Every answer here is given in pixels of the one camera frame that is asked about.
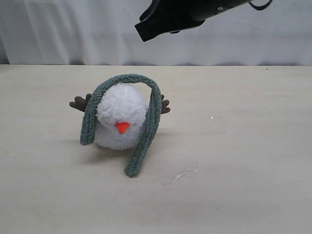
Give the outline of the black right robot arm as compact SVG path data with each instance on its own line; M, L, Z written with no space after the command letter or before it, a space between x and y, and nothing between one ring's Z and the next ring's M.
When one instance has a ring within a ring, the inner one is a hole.
M153 0L140 15L135 29L142 41L147 42L159 35L199 27L206 19L244 4L262 11L271 3L271 0L264 5L255 5L251 0Z

